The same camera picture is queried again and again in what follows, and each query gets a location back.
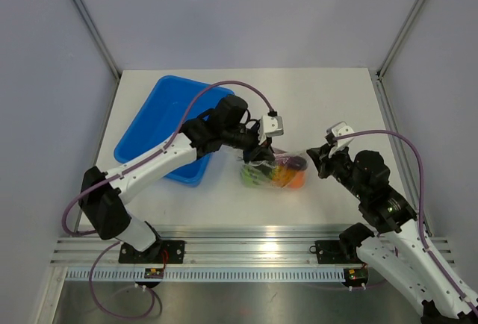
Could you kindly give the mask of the dark purple toy eggplant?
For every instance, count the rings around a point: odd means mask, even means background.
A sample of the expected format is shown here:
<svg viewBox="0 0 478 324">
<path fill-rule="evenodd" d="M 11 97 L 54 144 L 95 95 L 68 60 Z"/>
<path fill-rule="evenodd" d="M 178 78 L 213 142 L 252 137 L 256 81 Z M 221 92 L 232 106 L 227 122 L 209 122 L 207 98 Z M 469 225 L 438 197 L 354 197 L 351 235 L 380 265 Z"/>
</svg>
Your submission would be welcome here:
<svg viewBox="0 0 478 324">
<path fill-rule="evenodd" d="M 294 171 L 305 171 L 308 168 L 308 161 L 300 155 L 286 155 L 276 157 L 279 166 Z"/>
</svg>

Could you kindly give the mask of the orange toy fruit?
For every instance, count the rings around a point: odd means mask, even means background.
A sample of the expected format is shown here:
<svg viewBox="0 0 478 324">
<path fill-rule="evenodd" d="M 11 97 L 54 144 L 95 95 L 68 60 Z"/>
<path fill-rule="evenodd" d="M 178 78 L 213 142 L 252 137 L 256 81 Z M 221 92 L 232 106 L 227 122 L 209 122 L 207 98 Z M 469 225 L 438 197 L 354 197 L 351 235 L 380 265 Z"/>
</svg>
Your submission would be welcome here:
<svg viewBox="0 0 478 324">
<path fill-rule="evenodd" d="M 299 189 L 304 186 L 306 181 L 306 172 L 297 172 L 288 184 L 288 188 Z"/>
</svg>

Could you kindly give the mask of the clear zip top bag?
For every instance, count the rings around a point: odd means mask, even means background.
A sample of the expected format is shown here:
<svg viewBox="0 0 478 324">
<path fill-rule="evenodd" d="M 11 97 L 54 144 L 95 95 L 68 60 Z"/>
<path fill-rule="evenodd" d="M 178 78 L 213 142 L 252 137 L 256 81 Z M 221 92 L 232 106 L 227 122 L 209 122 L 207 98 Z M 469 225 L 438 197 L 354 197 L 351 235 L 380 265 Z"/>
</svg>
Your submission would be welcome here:
<svg viewBox="0 0 478 324">
<path fill-rule="evenodd" d="M 297 190 L 304 186 L 309 159 L 305 152 L 274 149 L 272 161 L 253 161 L 240 168 L 246 187 Z"/>
</svg>

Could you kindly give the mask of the toy pineapple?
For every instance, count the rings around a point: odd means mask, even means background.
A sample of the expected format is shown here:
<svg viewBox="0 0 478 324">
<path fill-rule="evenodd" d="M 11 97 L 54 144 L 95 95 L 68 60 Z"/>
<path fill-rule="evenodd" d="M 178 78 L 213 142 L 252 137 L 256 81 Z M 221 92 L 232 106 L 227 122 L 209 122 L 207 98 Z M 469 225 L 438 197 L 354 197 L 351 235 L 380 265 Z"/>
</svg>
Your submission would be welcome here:
<svg viewBox="0 0 478 324">
<path fill-rule="evenodd" d="M 286 169 L 283 166 L 276 166 L 270 172 L 270 183 L 273 187 L 287 187 L 297 171 Z"/>
</svg>

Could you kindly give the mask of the green toy ball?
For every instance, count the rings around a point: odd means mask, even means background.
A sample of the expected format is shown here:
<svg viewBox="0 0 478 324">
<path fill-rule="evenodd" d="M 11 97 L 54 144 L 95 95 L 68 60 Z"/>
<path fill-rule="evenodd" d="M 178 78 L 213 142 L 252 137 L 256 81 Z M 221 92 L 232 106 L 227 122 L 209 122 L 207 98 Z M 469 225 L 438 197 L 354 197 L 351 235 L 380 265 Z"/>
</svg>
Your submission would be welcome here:
<svg viewBox="0 0 478 324">
<path fill-rule="evenodd" d="M 247 187 L 265 187 L 270 183 L 270 179 L 263 172 L 249 165 L 242 166 L 240 179 Z"/>
</svg>

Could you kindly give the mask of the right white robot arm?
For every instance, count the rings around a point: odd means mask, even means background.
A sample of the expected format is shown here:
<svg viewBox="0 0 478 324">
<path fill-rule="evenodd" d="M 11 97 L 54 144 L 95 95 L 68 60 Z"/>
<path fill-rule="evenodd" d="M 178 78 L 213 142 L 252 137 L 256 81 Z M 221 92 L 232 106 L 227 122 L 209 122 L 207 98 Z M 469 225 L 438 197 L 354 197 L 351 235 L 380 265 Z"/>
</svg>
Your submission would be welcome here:
<svg viewBox="0 0 478 324">
<path fill-rule="evenodd" d="M 419 231 L 414 208 L 390 184 L 390 169 L 378 152 L 331 146 L 307 150 L 319 178 L 334 178 L 358 201 L 364 223 L 339 235 L 346 261 L 371 265 L 420 314 L 422 323 L 476 323 L 477 292 L 453 271 Z"/>
</svg>

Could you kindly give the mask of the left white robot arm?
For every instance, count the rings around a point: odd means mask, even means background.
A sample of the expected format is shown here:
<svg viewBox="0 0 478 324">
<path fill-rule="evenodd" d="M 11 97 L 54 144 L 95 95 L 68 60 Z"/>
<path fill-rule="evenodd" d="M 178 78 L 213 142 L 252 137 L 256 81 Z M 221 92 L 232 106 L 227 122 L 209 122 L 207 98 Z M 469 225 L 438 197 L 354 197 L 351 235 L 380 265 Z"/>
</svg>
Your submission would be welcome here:
<svg viewBox="0 0 478 324">
<path fill-rule="evenodd" d="M 79 205 L 94 231 L 103 240 L 115 238 L 130 246 L 146 263 L 156 261 L 163 249 L 161 236 L 125 206 L 153 182 L 222 146 L 241 150 L 245 162 L 274 160 L 271 144 L 273 137 L 283 133 L 282 118 L 271 110 L 248 128 L 241 121 L 247 111 L 242 98 L 226 96 L 133 160 L 106 172 L 96 166 L 87 170 Z"/>
</svg>

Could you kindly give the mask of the blue plastic bin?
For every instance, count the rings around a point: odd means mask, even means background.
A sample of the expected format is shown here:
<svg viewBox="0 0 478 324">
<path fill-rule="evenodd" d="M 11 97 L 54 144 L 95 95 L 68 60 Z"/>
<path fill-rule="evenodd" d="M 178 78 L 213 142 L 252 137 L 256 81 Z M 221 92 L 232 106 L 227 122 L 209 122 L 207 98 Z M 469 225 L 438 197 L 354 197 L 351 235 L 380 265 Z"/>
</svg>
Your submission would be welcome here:
<svg viewBox="0 0 478 324">
<path fill-rule="evenodd" d="M 160 78 L 116 145 L 113 152 L 115 160 L 126 163 L 164 142 L 176 130 L 191 100 L 207 86 L 206 83 L 174 75 Z M 224 87 L 209 90 L 196 101 L 186 119 L 193 119 L 207 109 L 215 108 L 227 95 L 235 93 Z M 180 167 L 165 178 L 188 187 L 197 187 L 210 157 L 206 155 Z"/>
</svg>

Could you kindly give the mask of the right small circuit board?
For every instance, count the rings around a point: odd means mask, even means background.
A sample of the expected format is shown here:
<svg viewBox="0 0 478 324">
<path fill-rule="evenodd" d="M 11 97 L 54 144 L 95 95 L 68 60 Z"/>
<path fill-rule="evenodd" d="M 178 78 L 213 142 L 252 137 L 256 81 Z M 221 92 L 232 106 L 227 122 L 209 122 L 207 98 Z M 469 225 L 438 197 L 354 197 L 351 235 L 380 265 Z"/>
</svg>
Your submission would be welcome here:
<svg viewBox="0 0 478 324">
<path fill-rule="evenodd" d="M 364 287 L 368 283 L 368 279 L 367 267 L 344 270 L 344 285 L 346 287 Z"/>
</svg>

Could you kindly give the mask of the small circuit board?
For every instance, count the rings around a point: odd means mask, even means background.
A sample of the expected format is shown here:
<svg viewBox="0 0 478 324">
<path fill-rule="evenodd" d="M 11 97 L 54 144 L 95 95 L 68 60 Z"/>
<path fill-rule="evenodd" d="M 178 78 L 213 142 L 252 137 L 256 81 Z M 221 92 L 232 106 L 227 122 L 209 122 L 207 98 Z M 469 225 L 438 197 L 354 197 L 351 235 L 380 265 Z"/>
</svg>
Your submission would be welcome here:
<svg viewBox="0 0 478 324">
<path fill-rule="evenodd" d="M 158 268 L 146 268 L 145 278 L 162 279 L 164 277 L 164 270 Z"/>
<path fill-rule="evenodd" d="M 368 283 L 368 279 L 367 267 L 344 270 L 344 285 L 346 287 L 364 287 Z"/>
</svg>

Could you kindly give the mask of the left small circuit board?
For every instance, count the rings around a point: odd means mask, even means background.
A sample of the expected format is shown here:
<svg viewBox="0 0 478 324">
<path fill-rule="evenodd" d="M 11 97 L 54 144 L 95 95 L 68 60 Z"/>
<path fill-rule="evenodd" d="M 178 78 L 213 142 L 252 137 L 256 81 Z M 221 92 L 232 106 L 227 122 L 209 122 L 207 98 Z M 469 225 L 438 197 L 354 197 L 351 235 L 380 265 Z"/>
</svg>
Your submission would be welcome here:
<svg viewBox="0 0 478 324">
<path fill-rule="evenodd" d="M 146 268 L 145 278 L 162 279 L 164 277 L 164 270 L 158 268 Z"/>
</svg>

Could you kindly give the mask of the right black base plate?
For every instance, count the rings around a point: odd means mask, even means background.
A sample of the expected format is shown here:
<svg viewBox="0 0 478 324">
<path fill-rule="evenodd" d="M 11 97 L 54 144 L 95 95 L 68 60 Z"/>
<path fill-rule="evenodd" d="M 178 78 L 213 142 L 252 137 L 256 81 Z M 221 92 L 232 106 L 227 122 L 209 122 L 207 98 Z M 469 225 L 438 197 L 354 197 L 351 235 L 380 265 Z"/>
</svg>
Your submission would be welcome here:
<svg viewBox="0 0 478 324">
<path fill-rule="evenodd" d="M 363 264 L 356 255 L 348 254 L 339 240 L 316 240 L 308 251 L 319 264 Z"/>
</svg>

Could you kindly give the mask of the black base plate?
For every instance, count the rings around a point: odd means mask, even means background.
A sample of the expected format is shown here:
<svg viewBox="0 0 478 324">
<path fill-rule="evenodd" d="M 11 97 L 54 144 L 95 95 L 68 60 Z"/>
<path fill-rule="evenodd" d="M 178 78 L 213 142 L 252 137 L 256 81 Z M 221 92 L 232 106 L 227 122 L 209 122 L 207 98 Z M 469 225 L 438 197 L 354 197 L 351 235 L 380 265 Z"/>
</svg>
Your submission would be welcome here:
<svg viewBox="0 0 478 324">
<path fill-rule="evenodd" d="M 339 240 L 316 240 L 308 251 L 319 264 L 363 264 L 356 255 L 348 254 Z"/>
<path fill-rule="evenodd" d="M 163 240 L 161 246 L 153 246 L 144 252 L 124 243 L 121 245 L 118 261 L 120 264 L 182 264 L 184 248 L 183 240 Z"/>
</svg>

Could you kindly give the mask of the aluminium rail frame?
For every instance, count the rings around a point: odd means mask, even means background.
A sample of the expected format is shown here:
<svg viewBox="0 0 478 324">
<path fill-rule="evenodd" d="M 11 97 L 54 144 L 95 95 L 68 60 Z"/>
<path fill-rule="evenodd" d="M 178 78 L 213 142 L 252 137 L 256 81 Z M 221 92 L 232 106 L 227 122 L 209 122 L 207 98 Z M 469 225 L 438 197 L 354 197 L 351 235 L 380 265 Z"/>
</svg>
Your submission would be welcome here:
<svg viewBox="0 0 478 324">
<path fill-rule="evenodd" d="M 260 225 L 201 227 L 157 225 L 165 240 L 183 240 L 183 267 L 318 267 L 309 247 L 317 240 L 337 240 L 343 231 L 327 225 Z M 59 237 L 50 265 L 85 267 L 116 240 L 101 240 L 97 235 Z M 454 267 L 452 247 L 444 237 L 432 242 Z"/>
</svg>

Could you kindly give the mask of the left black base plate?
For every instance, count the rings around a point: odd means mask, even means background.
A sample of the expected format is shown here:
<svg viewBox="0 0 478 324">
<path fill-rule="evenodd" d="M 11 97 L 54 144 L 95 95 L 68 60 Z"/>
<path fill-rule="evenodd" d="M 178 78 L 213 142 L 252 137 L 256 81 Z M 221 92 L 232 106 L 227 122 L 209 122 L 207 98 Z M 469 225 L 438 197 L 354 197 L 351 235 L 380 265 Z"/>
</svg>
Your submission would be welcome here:
<svg viewBox="0 0 478 324">
<path fill-rule="evenodd" d="M 182 264 L 184 248 L 183 240 L 163 240 L 161 246 L 153 246 L 144 252 L 124 243 L 121 245 L 118 261 L 120 264 Z"/>
</svg>

